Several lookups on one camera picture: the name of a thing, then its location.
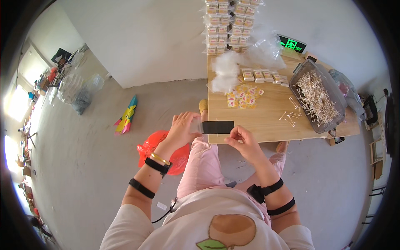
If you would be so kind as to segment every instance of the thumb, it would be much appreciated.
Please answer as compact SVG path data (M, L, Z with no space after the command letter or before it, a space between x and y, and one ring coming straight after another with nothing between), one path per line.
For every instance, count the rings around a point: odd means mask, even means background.
M202 133L191 133L190 136L192 137L192 140L196 139L197 137L202 136Z
M225 143L227 143L228 145L234 147L238 151L240 151L242 149L242 147L243 147L243 144L238 142L234 138L227 137L227 138L224 139L224 141L225 141Z

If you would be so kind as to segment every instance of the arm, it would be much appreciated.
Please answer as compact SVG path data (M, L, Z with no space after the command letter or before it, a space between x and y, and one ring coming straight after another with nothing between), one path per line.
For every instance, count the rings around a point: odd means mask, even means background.
M253 164L262 188L271 186L279 181L280 177L275 171L274 166L264 155L250 131L244 129L242 126L236 126L232 129L230 137L225 138L225 142L236 148L244 158ZM288 187L283 184L281 188L264 198L268 209L275 210L286 205L293 198L293 195ZM301 225L296 204L282 214L271 216L271 223L272 229L277 233L280 233L289 226Z
M154 153L168 160L175 150L185 146L188 142L194 140L194 138L201 136L200 133L190 133L190 123L194 117L200 117L199 114L193 112L181 113L179 116L174 116L172 119L171 129L165 138L157 148ZM157 161L155 158L150 157L152 160L164 165L163 162ZM147 164L135 175L134 179L140 182L147 189L156 193L160 187L162 175L157 170L151 168ZM152 199L148 198L138 190L134 189L132 186L128 186L125 192L124 198L122 199L122 205L132 204L140 208L146 216L151 220L151 203Z

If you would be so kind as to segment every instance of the shirt sleeve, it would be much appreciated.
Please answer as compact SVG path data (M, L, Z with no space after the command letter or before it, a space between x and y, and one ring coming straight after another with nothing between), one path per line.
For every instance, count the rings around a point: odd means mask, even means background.
M135 250L154 231L144 212L132 204L124 204L107 230L100 250Z
M279 236L288 245L290 250L315 250L312 243L311 231L305 226L290 226L280 232Z

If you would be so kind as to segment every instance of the hand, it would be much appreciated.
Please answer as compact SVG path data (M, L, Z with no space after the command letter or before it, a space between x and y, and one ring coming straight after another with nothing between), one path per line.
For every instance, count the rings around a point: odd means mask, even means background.
M237 149L253 165L268 160L253 134L240 125L230 131L230 136L225 138L225 143Z
M200 117L201 115L195 112L180 113L179 116L174 116L171 129L161 143L167 144L175 151L193 141L196 137L201 136L201 133L190 133L190 123L193 118Z

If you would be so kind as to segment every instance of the gold bracelet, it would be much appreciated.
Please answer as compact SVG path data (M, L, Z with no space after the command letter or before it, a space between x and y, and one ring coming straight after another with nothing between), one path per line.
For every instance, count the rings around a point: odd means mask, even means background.
M164 160L163 158L159 157L158 155L156 155L155 153L151 153L151 156L153 156L156 160L159 160L165 164L167 164L168 166L171 164L169 161Z

